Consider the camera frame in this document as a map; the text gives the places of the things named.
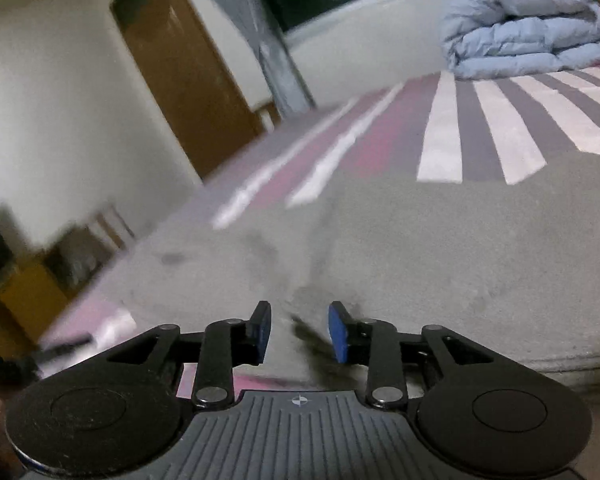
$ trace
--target round black pad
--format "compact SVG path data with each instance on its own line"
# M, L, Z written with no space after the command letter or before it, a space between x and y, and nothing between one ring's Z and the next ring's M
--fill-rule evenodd
M95 386L54 379L25 390L6 419L16 451L43 472L112 476L163 452L178 431L177 400L151 374L136 371Z
M452 463L485 476L539 477L569 464L589 439L580 398L523 367L456 368L424 396L417 424Z
M474 400L474 415L493 430L521 433L546 419L544 402L519 390L493 390Z

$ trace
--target grooved gray plate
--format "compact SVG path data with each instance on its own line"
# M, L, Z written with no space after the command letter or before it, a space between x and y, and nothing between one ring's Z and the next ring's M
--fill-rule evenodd
M24 480L45 478L29 473ZM354 392L246 392L201 413L180 441L119 480L472 480L432 455L397 413ZM563 472L554 480L578 480Z

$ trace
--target wooden door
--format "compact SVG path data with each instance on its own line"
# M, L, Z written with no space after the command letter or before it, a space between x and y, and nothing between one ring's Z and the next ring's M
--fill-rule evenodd
M112 11L201 178L258 135L254 115L188 0L116 0Z

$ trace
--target folded blue comforter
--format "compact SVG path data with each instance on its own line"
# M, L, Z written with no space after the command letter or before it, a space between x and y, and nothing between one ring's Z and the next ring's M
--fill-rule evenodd
M442 20L449 70L488 79L600 63L592 0L452 0Z

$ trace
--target gray curtain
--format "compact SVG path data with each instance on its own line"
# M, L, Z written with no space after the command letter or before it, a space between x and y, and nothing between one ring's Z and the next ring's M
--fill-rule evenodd
M262 0L215 0L243 34L262 67L283 117L306 112L314 101L302 81L277 24Z

